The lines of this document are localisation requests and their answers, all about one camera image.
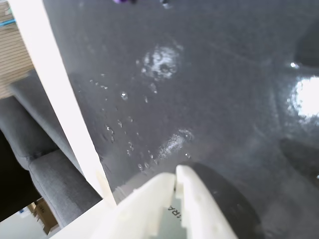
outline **water droplet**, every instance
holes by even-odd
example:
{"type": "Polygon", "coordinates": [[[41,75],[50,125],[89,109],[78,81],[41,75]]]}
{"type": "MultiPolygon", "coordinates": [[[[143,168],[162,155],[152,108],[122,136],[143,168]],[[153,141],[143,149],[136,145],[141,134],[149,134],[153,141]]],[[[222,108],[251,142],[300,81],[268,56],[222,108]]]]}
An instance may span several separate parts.
{"type": "Polygon", "coordinates": [[[150,151],[149,151],[149,155],[150,155],[151,159],[153,159],[153,158],[154,158],[154,156],[151,154],[151,152],[150,152],[150,151]]]}
{"type": "Polygon", "coordinates": [[[118,125],[122,128],[122,122],[118,119],[118,125]]]}
{"type": "Polygon", "coordinates": [[[128,100],[128,93],[126,93],[126,92],[123,91],[123,92],[121,93],[121,97],[122,97],[123,100],[127,101],[127,100],[128,100]]]}
{"type": "Polygon", "coordinates": [[[141,164],[138,164],[138,167],[141,171],[143,171],[143,166],[141,164]]]}
{"type": "Polygon", "coordinates": [[[111,132],[111,134],[114,134],[114,131],[111,129],[111,127],[109,127],[109,126],[105,126],[106,127],[106,129],[108,130],[108,131],[110,131],[111,132]]]}
{"type": "Polygon", "coordinates": [[[290,63],[290,66],[295,69],[299,68],[299,65],[297,65],[295,62],[290,63]]]}
{"type": "Polygon", "coordinates": [[[154,83],[151,83],[150,84],[150,89],[151,91],[154,93],[154,94],[157,94],[158,93],[158,90],[156,88],[156,85],[154,83]]]}

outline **dark gray surface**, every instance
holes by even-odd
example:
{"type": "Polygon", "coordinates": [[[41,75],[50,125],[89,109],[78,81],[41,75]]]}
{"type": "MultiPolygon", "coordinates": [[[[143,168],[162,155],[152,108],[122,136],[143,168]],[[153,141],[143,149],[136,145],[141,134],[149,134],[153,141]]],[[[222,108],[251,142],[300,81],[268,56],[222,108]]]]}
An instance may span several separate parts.
{"type": "Polygon", "coordinates": [[[29,76],[12,83],[9,87],[18,101],[82,173],[36,71],[30,71],[29,76]]]}
{"type": "Polygon", "coordinates": [[[58,149],[13,96],[0,100],[0,130],[26,170],[29,170],[30,161],[58,149]]]}
{"type": "Polygon", "coordinates": [[[102,200],[61,150],[32,161],[30,174],[61,227],[102,200]]]}
{"type": "Polygon", "coordinates": [[[44,3],[113,190],[196,161],[250,205],[216,190],[233,228],[319,237],[317,0],[44,3]]]}

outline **wet surface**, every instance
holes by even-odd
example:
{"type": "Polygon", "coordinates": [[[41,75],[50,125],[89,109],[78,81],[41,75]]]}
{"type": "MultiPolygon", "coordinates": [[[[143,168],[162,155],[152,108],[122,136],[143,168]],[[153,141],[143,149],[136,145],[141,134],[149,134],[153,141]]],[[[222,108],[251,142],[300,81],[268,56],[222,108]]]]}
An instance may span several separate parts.
{"type": "Polygon", "coordinates": [[[44,3],[112,190],[197,162],[239,238],[319,237],[318,1],[44,3]]]}

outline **gray cushion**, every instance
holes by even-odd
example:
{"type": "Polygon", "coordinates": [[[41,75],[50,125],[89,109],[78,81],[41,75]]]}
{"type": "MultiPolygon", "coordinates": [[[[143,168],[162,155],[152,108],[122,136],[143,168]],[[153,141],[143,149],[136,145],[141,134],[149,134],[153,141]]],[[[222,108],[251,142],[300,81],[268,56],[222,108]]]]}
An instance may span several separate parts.
{"type": "Polygon", "coordinates": [[[82,173],[72,148],[35,71],[10,85],[11,91],[38,124],[82,173]]]}
{"type": "Polygon", "coordinates": [[[102,200],[61,150],[32,161],[30,173],[62,227],[102,200]]]}
{"type": "Polygon", "coordinates": [[[0,130],[24,169],[31,160],[58,149],[14,97],[0,100],[0,130]]]}

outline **black object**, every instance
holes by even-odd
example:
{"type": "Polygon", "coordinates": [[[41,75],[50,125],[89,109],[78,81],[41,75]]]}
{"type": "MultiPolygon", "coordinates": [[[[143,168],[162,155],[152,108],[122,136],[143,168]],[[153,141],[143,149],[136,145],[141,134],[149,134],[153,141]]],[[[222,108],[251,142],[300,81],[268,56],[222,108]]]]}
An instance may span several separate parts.
{"type": "Polygon", "coordinates": [[[14,153],[0,131],[0,222],[41,198],[30,174],[17,162],[14,153]]]}

